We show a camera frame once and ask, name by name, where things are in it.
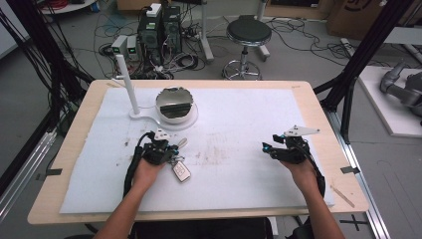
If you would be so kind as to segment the brown cardboard box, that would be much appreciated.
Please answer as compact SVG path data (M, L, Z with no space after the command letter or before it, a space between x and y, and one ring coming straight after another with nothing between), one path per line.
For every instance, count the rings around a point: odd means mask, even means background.
M362 40L388 0L334 0L326 22L329 35Z

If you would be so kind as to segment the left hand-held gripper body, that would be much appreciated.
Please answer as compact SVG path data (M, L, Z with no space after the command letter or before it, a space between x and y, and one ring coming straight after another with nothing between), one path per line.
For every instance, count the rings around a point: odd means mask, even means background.
M145 137L150 139L142 147L141 157L147 162L160 165L169 160L170 155L167 153L169 150L169 139L170 135L162 128L158 128L156 131L150 131L145 133L141 139Z

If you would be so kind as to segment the thin wooden stick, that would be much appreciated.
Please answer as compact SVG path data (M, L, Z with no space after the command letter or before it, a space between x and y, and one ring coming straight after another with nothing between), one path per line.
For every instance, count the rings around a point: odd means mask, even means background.
M332 189L333 192L335 192L340 198L342 198L350 207L354 208L355 204L345 195L343 194L340 190L338 190L336 187L331 186L330 187Z

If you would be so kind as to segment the white stand with post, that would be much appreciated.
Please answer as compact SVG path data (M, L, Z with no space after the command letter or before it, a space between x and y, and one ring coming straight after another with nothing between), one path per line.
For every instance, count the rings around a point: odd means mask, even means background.
M193 104L193 112L191 118L185 122L177 124L165 122L159 117L155 106L155 100L153 101L153 105L151 107L142 107L137 101L135 95L135 88L131 82L131 78L128 73L124 56L121 54L117 54L115 55L115 58L117 61L118 68L120 69L120 74L117 75L115 78L112 78L112 80L115 83L118 83L119 80L123 80L123 83L121 85L126 89L129 101L132 106L132 109L128 113L129 117L132 120L149 120L155 123L159 128L167 129L170 131L185 130L190 128L197 122L199 117L199 111L195 102Z

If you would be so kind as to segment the white power supply box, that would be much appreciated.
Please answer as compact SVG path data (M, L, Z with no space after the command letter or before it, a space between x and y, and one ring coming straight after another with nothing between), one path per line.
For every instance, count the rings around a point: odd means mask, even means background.
M118 36L114 42L111 44L112 52L117 55L126 55L127 54L127 37L125 35Z
M138 51L137 51L137 41L136 41L135 36L128 36L127 37L126 48L127 48L128 57L132 61L137 61L138 60Z

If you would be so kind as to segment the white desk leg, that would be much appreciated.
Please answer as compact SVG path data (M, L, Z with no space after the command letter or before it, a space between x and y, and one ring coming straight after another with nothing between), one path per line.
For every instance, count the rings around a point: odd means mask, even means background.
M259 0L258 10L257 10L257 19L259 21L263 20L267 1L268 0ZM268 49L265 45L260 46L259 50L260 50L260 53L263 56L263 61L266 61L271 56L270 52L268 51Z
M201 2L201 32L200 45L207 63L214 61L214 55L207 39L207 0L200 0Z

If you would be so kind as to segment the car key with strap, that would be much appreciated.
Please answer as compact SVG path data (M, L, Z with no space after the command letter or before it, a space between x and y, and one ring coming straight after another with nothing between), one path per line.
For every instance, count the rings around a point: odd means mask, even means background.
M179 146L178 151L180 148L187 144L187 138L184 137L181 139L177 145ZM175 160L169 161L171 164L171 168L173 170L174 175L180 182L185 182L191 177L191 172L184 164L185 157L178 154L178 157Z

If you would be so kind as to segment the wooden table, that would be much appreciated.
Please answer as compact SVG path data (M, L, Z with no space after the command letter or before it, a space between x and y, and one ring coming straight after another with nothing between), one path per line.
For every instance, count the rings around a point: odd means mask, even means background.
M354 174L343 174L340 170L342 167L349 166L349 163L309 83L303 81L173 80L137 81L134 85L137 101L142 107L151 107L157 94L167 87L183 87L190 93L194 89L276 89L292 91L304 120L300 126L319 129L319 133L308 136L307 141L310 144L312 155L325 177L326 194L324 200L329 209L334 213L367 210L368 204ZM29 223L40 225L100 222L106 220L110 215L110 212L64 213L61 207L69 188L74 166L83 150L106 91L115 88L118 87L112 82L101 80L93 82L89 87L53 163L53 169L63 169L62 174L48 176L45 179L28 215ZM332 191L331 186L345 194L355 204L355 207L350 207ZM139 209L136 217L139 220L205 219L303 214L305 211L306 206L303 208L268 207L164 212L143 212Z

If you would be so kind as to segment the white ceramic bowl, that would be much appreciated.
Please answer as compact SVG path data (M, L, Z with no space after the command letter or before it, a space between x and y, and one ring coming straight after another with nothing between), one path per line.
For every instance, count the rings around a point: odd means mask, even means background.
M178 118L178 119L168 119L159 111L159 108L162 106L170 105L170 104L183 104L183 103L189 103L192 105L192 108L186 117ZM182 123L189 120L193 112L193 104L194 104L193 96L188 90L182 87L165 88L157 95L155 99L155 106L156 106L159 117L165 122L168 122L171 124Z

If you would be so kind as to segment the black round stool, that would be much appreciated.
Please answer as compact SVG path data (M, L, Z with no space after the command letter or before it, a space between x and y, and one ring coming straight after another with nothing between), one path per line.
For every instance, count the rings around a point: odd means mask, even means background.
M260 81L262 73L256 64L247 59L248 49L267 44L272 37L270 27L253 15L242 15L228 25L226 35L232 42L241 45L243 50L239 60L230 61L224 66L222 76L226 80L254 77L255 81Z

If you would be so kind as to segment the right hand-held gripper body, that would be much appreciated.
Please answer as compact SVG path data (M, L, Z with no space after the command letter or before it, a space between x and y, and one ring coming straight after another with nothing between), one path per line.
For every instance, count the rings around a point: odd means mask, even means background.
M318 128L310 128L294 125L282 134L285 137L285 148L273 147L274 153L270 155L272 159L278 161L299 164L306 159L312 159L312 154L308 142L303 139L304 135L319 133Z

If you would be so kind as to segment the white platform board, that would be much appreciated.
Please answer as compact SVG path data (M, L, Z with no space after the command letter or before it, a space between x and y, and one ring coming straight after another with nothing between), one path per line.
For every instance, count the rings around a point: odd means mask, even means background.
M367 66L360 74L359 82L390 135L422 138L422 118L379 89L381 78L388 71L388 67Z

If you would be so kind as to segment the person's right hand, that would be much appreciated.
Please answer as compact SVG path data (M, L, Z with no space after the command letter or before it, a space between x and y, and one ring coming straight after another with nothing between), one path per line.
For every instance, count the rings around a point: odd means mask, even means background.
M303 195L319 195L317 174L308 160L299 164L283 162L283 166L290 171L296 186Z

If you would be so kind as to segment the person's left hand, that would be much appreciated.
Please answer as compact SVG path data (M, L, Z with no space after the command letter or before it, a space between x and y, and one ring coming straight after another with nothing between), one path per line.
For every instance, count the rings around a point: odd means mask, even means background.
M154 165L142 159L135 171L132 181L132 189L145 193L155 182L159 171L164 167L163 164Z

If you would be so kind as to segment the black computer tower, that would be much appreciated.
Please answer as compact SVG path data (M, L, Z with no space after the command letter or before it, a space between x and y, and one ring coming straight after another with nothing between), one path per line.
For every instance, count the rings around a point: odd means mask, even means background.
M162 20L167 50L174 54L180 53L182 51L180 7L167 6L164 9Z
M149 65L160 66L163 62L161 47L163 43L160 15L148 17L143 13L137 28L143 60Z

